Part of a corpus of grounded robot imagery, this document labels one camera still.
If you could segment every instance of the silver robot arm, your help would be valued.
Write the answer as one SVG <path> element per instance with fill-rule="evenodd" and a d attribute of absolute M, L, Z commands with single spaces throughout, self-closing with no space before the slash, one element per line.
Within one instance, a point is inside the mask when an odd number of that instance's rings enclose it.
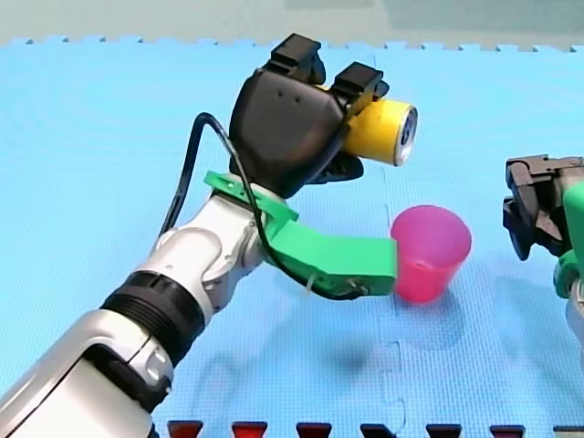
<path fill-rule="evenodd" d="M 212 194 L 0 399 L 0 438 L 157 437 L 175 367 L 262 260 L 252 212 Z"/>

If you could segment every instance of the interlocking foam tile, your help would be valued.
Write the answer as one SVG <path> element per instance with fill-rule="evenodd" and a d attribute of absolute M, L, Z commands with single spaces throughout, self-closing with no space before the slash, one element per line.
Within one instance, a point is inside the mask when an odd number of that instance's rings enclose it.
<path fill-rule="evenodd" d="M 0 391 L 147 256 L 193 118 L 208 111 L 226 125 L 270 48 L 63 41 L 0 49 Z M 517 424 L 540 438 L 584 423 L 579 345 L 553 291 L 554 260 L 535 250 L 518 262 L 501 225 L 507 158 L 582 152 L 581 47 L 534 52 L 323 47 L 329 78 L 355 58 L 383 69 L 420 125 L 407 165 L 368 162 L 359 181 L 303 189 L 291 201 L 301 220 L 385 236 L 398 212 L 435 203 L 469 224 L 473 252 L 426 308 L 394 297 L 329 302 L 262 266 L 179 366 L 155 413 L 162 435 L 170 420 L 203 422 L 203 437 L 266 422 L 268 438 L 297 436 L 299 422 L 329 423 L 331 437 L 385 424 L 404 438 L 427 424 L 473 437 Z M 181 221 L 208 192 L 205 171 L 226 163 L 205 133 Z"/>

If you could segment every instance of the green robot part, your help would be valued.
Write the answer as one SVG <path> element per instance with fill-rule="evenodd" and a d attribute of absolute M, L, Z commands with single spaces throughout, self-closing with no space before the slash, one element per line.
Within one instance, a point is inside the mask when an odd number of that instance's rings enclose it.
<path fill-rule="evenodd" d="M 568 298 L 573 285 L 584 278 L 584 182 L 566 190 L 563 204 L 572 249 L 558 260 L 555 285 L 558 295 Z"/>
<path fill-rule="evenodd" d="M 248 203 L 244 185 L 227 175 L 208 172 L 205 183 Z M 266 215 L 266 237 L 278 258 L 296 275 L 331 297 L 357 286 L 363 296 L 391 293 L 397 276 L 397 245 L 390 238 L 324 235 L 300 224 L 284 202 L 254 191 Z"/>

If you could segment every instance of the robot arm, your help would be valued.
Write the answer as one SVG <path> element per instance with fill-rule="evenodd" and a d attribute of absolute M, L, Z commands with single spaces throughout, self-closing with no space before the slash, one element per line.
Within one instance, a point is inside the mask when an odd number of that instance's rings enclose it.
<path fill-rule="evenodd" d="M 157 436 L 174 368 L 261 257 L 251 212 L 210 196 L 0 400 L 0 436 Z"/>
<path fill-rule="evenodd" d="M 568 325 L 584 347 L 584 158 L 547 155 L 507 161 L 503 225 L 521 260 L 533 244 L 558 258 L 554 285 L 568 300 Z"/>
<path fill-rule="evenodd" d="M 175 368 L 264 260 L 329 299 L 391 293 L 390 239 L 323 235 L 300 224 L 286 199 L 309 183 L 359 178 L 358 155 L 401 165 L 417 111 L 383 100 L 381 72 L 357 63 L 330 89 L 317 87 L 319 47 L 298 35 L 278 46 L 245 82 L 229 136 L 209 114 L 197 117 L 150 256 L 0 399 L 0 438 L 156 438 L 151 413 Z M 205 204 L 174 226 L 205 124 L 229 150 L 231 172 L 208 172 Z"/>

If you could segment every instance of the blue floor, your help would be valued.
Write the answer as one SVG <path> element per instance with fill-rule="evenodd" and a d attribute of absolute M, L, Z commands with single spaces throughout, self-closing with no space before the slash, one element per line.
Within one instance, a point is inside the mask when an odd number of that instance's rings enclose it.
<path fill-rule="evenodd" d="M 194 116 L 227 123 L 243 80 L 269 47 L 96 38 L 0 48 L 0 332 L 4 391 L 82 313 L 148 254 L 171 200 Z M 405 208 L 434 203 L 469 225 L 474 248 L 448 294 L 428 308 L 393 297 L 307 297 L 274 268 L 240 284 L 179 366 L 155 413 L 231 422 L 329 422 L 331 437 L 384 423 L 419 438 L 428 423 L 468 437 L 520 424 L 527 438 L 584 423 L 579 344 L 552 287 L 554 259 L 516 259 L 502 226 L 505 161 L 584 152 L 584 50 L 483 52 L 435 45 L 323 48 L 332 78 L 354 59 L 383 69 L 394 99 L 420 111 L 402 168 L 303 189 L 301 220 L 329 233 L 384 236 Z M 227 157 L 207 133 L 184 220 Z"/>

